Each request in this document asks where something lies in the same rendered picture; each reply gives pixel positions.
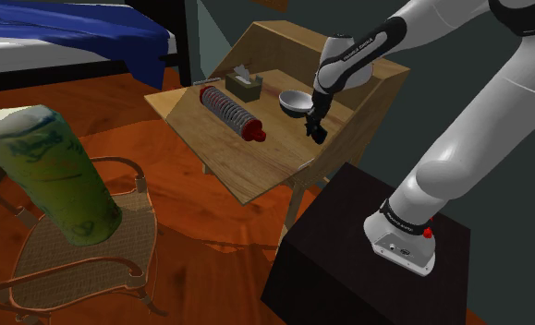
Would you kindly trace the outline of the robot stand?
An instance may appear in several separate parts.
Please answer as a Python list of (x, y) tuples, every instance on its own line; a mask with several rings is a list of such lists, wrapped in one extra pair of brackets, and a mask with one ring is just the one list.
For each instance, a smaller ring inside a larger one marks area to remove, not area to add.
[(470, 230), (438, 213), (425, 277), (363, 230), (393, 189), (345, 163), (284, 236), (261, 300), (286, 325), (466, 325)]

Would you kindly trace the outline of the olive tissue box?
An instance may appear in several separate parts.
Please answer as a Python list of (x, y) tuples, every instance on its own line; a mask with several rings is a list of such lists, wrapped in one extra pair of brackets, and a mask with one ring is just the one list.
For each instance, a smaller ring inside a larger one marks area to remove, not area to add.
[(225, 76), (225, 88), (243, 102), (253, 102), (260, 99), (263, 78), (256, 75), (252, 78), (250, 72), (239, 65), (234, 72)]

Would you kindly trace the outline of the bed with blue blanket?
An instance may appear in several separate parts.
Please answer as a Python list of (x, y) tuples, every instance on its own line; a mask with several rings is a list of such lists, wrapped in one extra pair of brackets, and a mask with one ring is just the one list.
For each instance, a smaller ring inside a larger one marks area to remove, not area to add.
[(191, 82), (185, 0), (0, 0), (0, 90), (130, 73)]

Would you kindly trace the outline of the red and grey ribbed cylinder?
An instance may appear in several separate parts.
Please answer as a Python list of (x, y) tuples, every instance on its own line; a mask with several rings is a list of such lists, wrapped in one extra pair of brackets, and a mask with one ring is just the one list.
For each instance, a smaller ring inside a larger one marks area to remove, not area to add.
[(262, 122), (215, 86), (203, 87), (200, 101), (245, 141), (266, 140)]

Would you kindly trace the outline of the grey bowl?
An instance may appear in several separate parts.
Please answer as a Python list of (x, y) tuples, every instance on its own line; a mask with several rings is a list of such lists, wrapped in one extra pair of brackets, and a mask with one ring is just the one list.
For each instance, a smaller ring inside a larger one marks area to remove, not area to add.
[(292, 118), (301, 118), (312, 110), (311, 95), (300, 90), (285, 90), (279, 94), (282, 111)]

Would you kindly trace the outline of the wooden desk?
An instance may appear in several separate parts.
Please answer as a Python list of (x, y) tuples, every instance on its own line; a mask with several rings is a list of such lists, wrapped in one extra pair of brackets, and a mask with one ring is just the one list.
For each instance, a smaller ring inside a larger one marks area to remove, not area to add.
[(316, 144), (305, 135), (305, 120), (282, 112), (284, 90), (312, 91), (325, 36), (285, 20), (255, 21), (212, 73), (212, 86), (225, 89), (224, 78), (238, 64), (262, 78), (259, 100), (245, 109), (259, 118), (264, 142), (245, 141), (200, 102), (200, 87), (150, 94), (146, 100), (241, 203), (273, 187), (292, 188), (286, 233), (296, 220), (304, 192), (344, 163), (358, 165), (366, 147), (407, 78), (405, 66), (386, 59), (372, 65), (364, 85), (335, 95), (322, 120), (328, 135)]

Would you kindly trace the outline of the wicker chair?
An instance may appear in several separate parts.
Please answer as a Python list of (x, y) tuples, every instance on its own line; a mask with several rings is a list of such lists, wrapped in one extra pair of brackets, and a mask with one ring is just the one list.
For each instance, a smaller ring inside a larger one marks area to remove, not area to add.
[[(122, 162), (135, 170), (136, 185), (113, 196), (122, 223), (110, 238), (94, 246), (69, 244), (49, 218), (36, 217), (0, 196), (0, 205), (29, 230), (11, 278), (0, 282), (0, 310), (15, 313), (24, 325), (51, 325), (54, 311), (120, 293), (139, 299), (156, 315), (166, 314), (145, 289), (160, 235), (145, 174), (135, 162)], [(0, 167), (0, 182), (4, 176)]]

